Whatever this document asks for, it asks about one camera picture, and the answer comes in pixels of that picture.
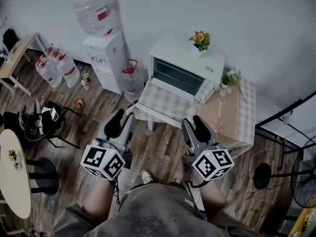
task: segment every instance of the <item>plastic water bottle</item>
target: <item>plastic water bottle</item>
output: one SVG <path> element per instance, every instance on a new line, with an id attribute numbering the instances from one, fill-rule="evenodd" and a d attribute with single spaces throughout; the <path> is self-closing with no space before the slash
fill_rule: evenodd
<path id="1" fill-rule="evenodd" d="M 47 60 L 54 63 L 55 68 L 57 68 L 58 65 L 58 61 L 57 59 L 54 57 L 54 55 L 56 54 L 56 52 L 58 52 L 59 50 L 56 49 L 53 45 L 53 43 L 50 45 L 50 47 L 47 50 Z"/>
<path id="2" fill-rule="evenodd" d="M 48 61 L 46 57 L 41 56 L 36 59 L 35 69 L 52 88 L 57 88 L 63 79 L 55 69 L 54 63 Z"/>
<path id="3" fill-rule="evenodd" d="M 137 68 L 137 60 L 128 60 L 127 69 L 123 70 L 124 96 L 133 103 L 140 98 L 144 90 L 144 72 Z"/>
<path id="4" fill-rule="evenodd" d="M 54 52 L 54 58 L 58 61 L 56 69 L 66 80 L 68 88 L 74 87 L 80 79 L 80 70 L 77 68 L 74 60 L 60 49 Z"/>
<path id="5" fill-rule="evenodd" d="M 72 0 L 77 21 L 87 34 L 102 37 L 116 28 L 118 14 L 111 8 L 112 1 Z"/>

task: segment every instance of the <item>small cup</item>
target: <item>small cup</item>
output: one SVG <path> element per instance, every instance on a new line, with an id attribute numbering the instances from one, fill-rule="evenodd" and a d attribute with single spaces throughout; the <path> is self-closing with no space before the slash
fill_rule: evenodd
<path id="1" fill-rule="evenodd" d="M 84 74 L 82 75 L 82 79 L 85 80 L 85 81 L 90 81 L 89 74 L 88 74 L 88 73 L 84 73 Z"/>
<path id="2" fill-rule="evenodd" d="M 76 98 L 76 99 L 74 100 L 74 104 L 75 104 L 75 107 L 76 107 L 77 109 L 81 109 L 82 106 L 83 106 L 83 101 L 81 100 L 81 98 Z"/>

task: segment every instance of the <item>yellow flower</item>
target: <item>yellow flower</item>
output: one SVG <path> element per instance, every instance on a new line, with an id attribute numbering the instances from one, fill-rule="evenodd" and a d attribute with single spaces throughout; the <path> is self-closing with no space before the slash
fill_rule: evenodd
<path id="1" fill-rule="evenodd" d="M 193 36 L 193 39 L 203 41 L 204 40 L 204 32 L 203 31 L 200 31 L 200 32 L 195 31 L 195 35 Z"/>

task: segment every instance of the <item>fan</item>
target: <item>fan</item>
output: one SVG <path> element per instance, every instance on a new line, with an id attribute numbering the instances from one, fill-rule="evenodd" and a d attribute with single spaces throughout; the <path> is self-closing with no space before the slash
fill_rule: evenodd
<path id="1" fill-rule="evenodd" d="M 313 208 L 316 206 L 316 146 L 305 149 L 304 154 L 304 160 L 300 161 L 298 156 L 294 162 L 292 173 L 299 170 L 302 174 L 291 176 L 291 192 L 300 207 Z"/>
<path id="2" fill-rule="evenodd" d="M 257 189 L 264 189 L 271 178 L 290 176 L 290 186 L 293 199 L 300 207 L 313 208 L 316 206 L 316 146 L 312 139 L 306 143 L 309 148 L 304 149 L 304 159 L 300 160 L 301 154 L 293 164 L 292 172 L 285 174 L 271 174 L 268 164 L 260 164 L 254 175 L 254 185 Z"/>

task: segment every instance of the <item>white cabinet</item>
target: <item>white cabinet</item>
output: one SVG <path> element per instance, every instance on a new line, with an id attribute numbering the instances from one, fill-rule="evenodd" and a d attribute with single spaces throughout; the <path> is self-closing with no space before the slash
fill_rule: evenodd
<path id="1" fill-rule="evenodd" d="M 113 30 L 101 38 L 88 36 L 82 43 L 103 88 L 123 93 L 122 70 L 127 67 L 122 32 Z"/>

